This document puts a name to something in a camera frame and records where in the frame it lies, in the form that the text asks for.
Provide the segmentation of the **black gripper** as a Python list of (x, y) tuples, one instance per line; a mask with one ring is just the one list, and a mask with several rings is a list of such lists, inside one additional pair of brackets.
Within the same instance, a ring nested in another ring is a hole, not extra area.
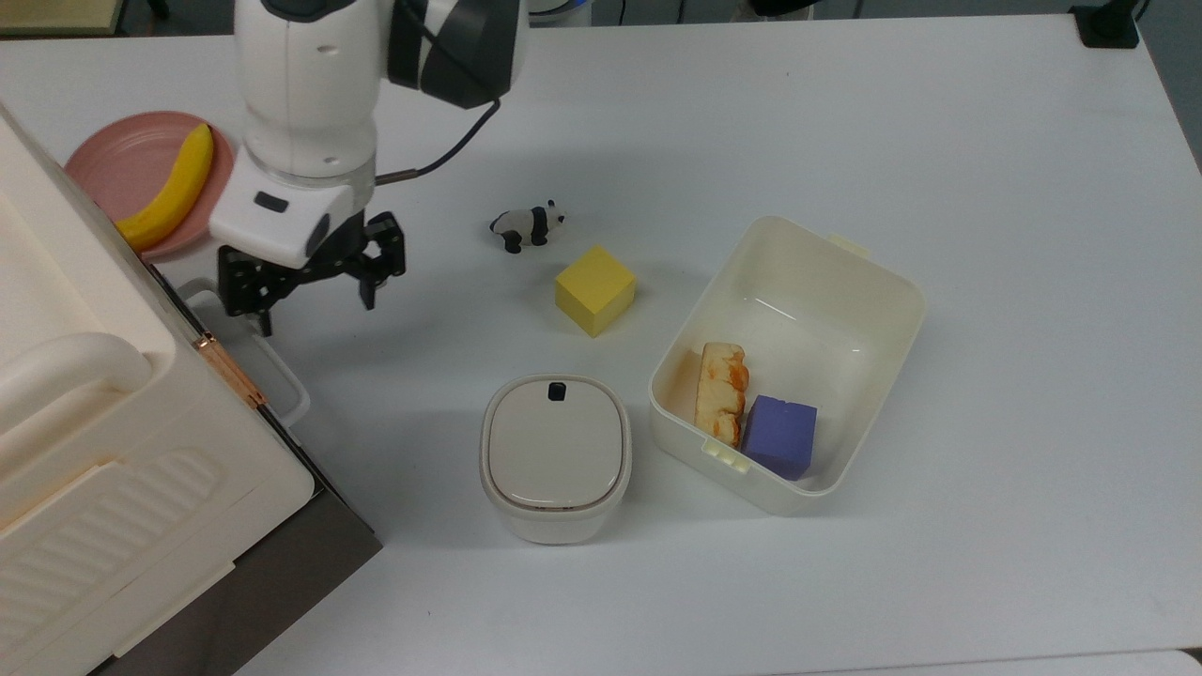
[(358, 281), (365, 312), (377, 307), (377, 287), (407, 272), (407, 241), (389, 210), (365, 220), (357, 213), (327, 232), (299, 269), (270, 263), (233, 247), (218, 249), (218, 296), (231, 316), (252, 314), (258, 336), (273, 336), (270, 308), (296, 287), (349, 275)]

